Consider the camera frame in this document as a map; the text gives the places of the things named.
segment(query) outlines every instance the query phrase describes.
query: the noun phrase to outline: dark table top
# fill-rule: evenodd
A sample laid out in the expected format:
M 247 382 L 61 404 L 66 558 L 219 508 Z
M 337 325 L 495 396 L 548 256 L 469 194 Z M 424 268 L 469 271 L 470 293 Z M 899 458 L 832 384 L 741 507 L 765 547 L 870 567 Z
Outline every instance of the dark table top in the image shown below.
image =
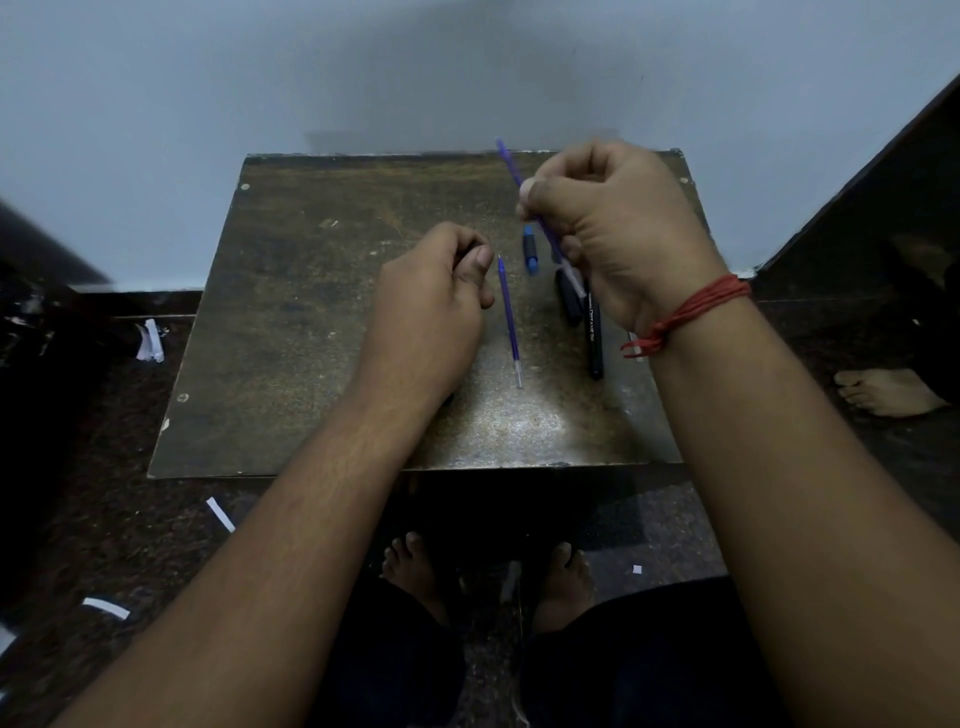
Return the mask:
M 679 151 L 661 153 L 703 211 Z M 547 154 L 517 154 L 532 173 Z M 496 155 L 250 157 L 210 270 L 150 476 L 270 476 L 346 387 L 380 265 L 435 223 L 483 232 L 503 255 L 524 387 L 499 286 L 473 369 L 411 457 L 413 470 L 679 462 L 645 361 L 603 319 L 606 376 L 587 371 L 549 245 L 529 277 L 516 187 Z

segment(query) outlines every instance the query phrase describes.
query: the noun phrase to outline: black pen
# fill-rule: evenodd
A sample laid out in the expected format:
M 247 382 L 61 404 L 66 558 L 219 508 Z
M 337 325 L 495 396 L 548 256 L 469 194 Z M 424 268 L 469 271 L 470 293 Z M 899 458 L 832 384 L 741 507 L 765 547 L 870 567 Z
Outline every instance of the black pen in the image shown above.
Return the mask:
M 600 309 L 589 283 L 584 281 L 587 297 L 584 299 L 584 329 L 587 332 L 587 369 L 594 379 L 603 378 L 603 334 L 600 331 Z

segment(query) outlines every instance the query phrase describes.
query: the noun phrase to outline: white wall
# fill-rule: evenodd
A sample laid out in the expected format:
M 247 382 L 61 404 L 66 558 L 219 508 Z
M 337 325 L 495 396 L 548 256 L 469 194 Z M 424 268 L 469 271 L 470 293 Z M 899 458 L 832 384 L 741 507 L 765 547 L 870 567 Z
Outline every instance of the white wall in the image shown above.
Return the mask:
M 682 147 L 735 270 L 960 73 L 956 0 L 3 0 L 0 199 L 204 285 L 244 155 Z

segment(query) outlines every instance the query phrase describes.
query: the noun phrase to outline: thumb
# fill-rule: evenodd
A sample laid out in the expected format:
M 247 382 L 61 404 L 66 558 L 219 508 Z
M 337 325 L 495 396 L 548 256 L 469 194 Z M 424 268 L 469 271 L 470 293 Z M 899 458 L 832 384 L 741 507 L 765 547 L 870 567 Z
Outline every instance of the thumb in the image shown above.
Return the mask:
M 599 182 L 569 177 L 531 177 L 520 186 L 520 204 L 537 215 L 576 226 L 596 207 Z
M 456 296 L 467 296 L 479 301 L 480 289 L 483 288 L 492 262 L 493 251 L 488 245 L 477 246 L 464 255 L 464 259 L 453 269 Z

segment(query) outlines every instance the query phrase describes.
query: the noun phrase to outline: hand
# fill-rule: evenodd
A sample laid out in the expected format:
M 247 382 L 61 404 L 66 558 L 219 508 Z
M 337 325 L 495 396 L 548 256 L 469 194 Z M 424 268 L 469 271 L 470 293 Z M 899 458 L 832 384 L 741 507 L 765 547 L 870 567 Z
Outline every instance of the hand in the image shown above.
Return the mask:
M 545 217 L 600 307 L 641 335 L 729 272 L 670 170 L 626 142 L 548 159 L 520 188 L 517 212 Z
M 473 363 L 493 305 L 493 250 L 480 233 L 440 223 L 384 264 L 354 387 L 432 417 Z

